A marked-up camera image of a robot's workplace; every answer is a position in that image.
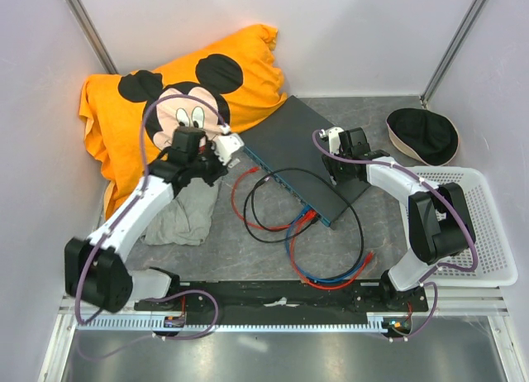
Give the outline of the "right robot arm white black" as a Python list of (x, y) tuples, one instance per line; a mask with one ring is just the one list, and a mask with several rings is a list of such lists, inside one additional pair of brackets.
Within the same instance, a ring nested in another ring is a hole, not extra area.
[(438, 184), (400, 165), (384, 150), (372, 150), (361, 128), (316, 130), (315, 147), (334, 183), (358, 179), (382, 189), (407, 209), (408, 249), (381, 278), (380, 304), (391, 311), (439, 269), (474, 272), (479, 264), (474, 227), (463, 189)]

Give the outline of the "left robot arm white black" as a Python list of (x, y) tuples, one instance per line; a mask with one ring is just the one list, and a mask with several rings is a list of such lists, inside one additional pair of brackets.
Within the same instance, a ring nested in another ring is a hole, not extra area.
[(228, 172), (232, 156), (244, 143), (236, 134), (209, 140), (205, 131), (184, 127), (170, 146), (147, 167), (130, 197), (85, 239), (72, 238), (64, 248), (64, 284), (76, 303), (86, 302), (110, 313), (130, 301), (151, 299), (164, 310), (179, 306), (176, 278), (161, 269), (129, 271), (126, 259), (151, 221), (193, 179), (213, 185)]

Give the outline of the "dark grey network switch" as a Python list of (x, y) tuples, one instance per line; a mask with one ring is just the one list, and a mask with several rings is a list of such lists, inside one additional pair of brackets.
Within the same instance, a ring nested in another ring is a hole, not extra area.
[[(322, 153), (312, 134), (332, 124), (299, 98), (290, 96), (261, 123), (241, 133), (246, 154), (266, 171), (278, 170), (276, 180), (304, 204), (313, 208), (323, 225), (333, 228), (348, 209), (340, 199), (353, 203), (369, 187), (358, 179), (342, 184), (331, 182)], [(339, 192), (334, 194), (331, 188)]]

